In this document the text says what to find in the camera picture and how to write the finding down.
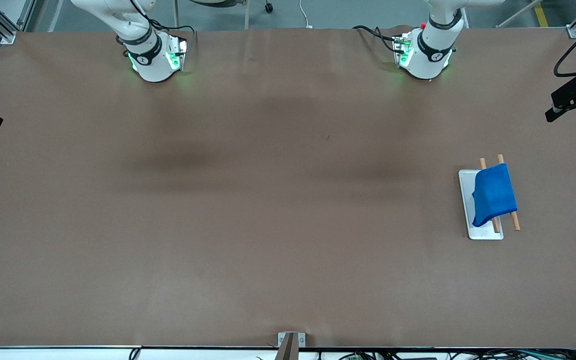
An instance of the white cable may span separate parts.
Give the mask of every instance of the white cable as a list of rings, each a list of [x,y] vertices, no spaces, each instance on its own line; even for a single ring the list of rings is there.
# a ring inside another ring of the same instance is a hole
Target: white cable
[[[302,7],[302,0],[299,0],[299,9],[303,14],[303,18],[306,20],[306,28],[312,29],[313,27],[308,23],[308,16],[306,15],[306,11],[304,11],[304,8]]]

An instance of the chair leg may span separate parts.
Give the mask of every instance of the chair leg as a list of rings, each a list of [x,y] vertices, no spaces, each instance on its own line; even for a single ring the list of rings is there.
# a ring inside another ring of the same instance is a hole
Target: chair leg
[[[173,13],[174,16],[174,27],[179,27],[179,0],[174,0],[173,2]]]
[[[250,0],[244,0],[244,30],[248,30],[250,25]]]

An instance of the green led light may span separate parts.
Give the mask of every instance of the green led light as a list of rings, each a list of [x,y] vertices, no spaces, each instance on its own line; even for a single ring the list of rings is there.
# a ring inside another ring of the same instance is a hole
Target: green led light
[[[135,65],[135,60],[133,60],[132,55],[128,53],[128,59],[130,59],[130,63],[132,64],[132,70],[137,71],[137,66]]]
[[[170,64],[170,68],[173,70],[178,70],[180,68],[180,64],[179,64],[179,60],[178,60],[178,56],[175,54],[170,54],[168,52],[166,52],[166,58],[168,63]]]
[[[401,64],[401,66],[406,67],[409,65],[410,63],[410,59],[412,58],[412,55],[414,53],[414,49],[413,47],[409,47],[408,50],[406,52],[404,52],[401,55],[401,60],[399,61],[399,63]]]
[[[450,55],[453,54],[453,51],[451,50],[450,52],[448,52],[448,55],[446,56],[446,61],[443,63],[443,67],[445,68],[446,66],[448,66],[448,60],[450,60]]]

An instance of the white tray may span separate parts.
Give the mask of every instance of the white tray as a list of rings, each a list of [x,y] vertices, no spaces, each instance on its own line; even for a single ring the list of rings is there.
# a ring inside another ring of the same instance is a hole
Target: white tray
[[[495,232],[492,220],[480,227],[473,226],[475,219],[475,176],[480,170],[459,170],[459,185],[461,186],[461,200],[463,201],[463,210],[466,214],[466,227],[468,228],[468,237],[472,240],[502,240],[504,230],[499,223],[499,232]]]

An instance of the black cable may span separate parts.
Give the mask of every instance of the black cable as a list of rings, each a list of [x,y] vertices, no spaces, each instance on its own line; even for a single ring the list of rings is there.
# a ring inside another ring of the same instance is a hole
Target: black cable
[[[395,48],[392,48],[390,45],[388,45],[388,43],[386,43],[386,40],[387,41],[393,41],[393,37],[392,36],[384,36],[382,34],[382,31],[379,29],[379,27],[375,27],[374,30],[372,30],[370,27],[366,27],[364,25],[357,25],[357,26],[353,27],[352,29],[366,30],[366,32],[369,32],[372,36],[381,39],[383,45],[388,50],[392,51],[393,53],[397,53],[397,54],[403,54],[404,53],[402,50],[397,50]]]
[[[568,48],[568,50],[566,50],[566,52],[564,52],[564,54],[560,57],[560,59],[555,64],[555,67],[552,69],[552,72],[558,78],[570,78],[572,76],[576,76],[576,72],[560,73],[560,66],[562,65],[564,60],[566,60],[568,55],[570,55],[570,53],[574,50],[574,48],[576,48],[576,41]]]
[[[377,354],[379,354],[384,360],[393,360],[393,357],[391,356],[390,353],[378,352]]]
[[[133,348],[130,350],[130,355],[128,355],[128,360],[137,360],[139,358],[139,354],[141,354],[141,348]]]
[[[357,355],[359,355],[359,357],[362,358],[362,360],[377,360],[375,356],[371,356],[363,351],[358,352]]]
[[[177,26],[177,27],[169,27],[169,26],[162,25],[162,23],[160,23],[159,21],[154,20],[153,18],[148,17],[148,15],[147,15],[145,12],[143,12],[143,11],[139,8],[139,6],[137,6],[137,4],[135,3],[135,0],[130,0],[130,3],[132,4],[132,7],[134,7],[134,9],[137,10],[137,12],[138,12],[141,16],[143,16],[153,28],[155,28],[155,29],[157,29],[157,30],[190,29],[190,30],[192,31],[192,36],[193,36],[193,37],[194,37],[195,34],[197,33],[197,32],[195,31],[195,28],[192,27],[192,26],[190,26],[190,25],[183,25],[183,26]]]
[[[475,356],[473,358],[470,358],[469,360],[526,360],[526,357],[528,356],[525,353],[517,351],[517,349],[504,348],[504,349],[489,350],[483,353],[481,352],[477,353],[472,351],[458,351],[450,356],[450,360],[455,360],[455,358],[457,358],[459,355],[462,354]]]

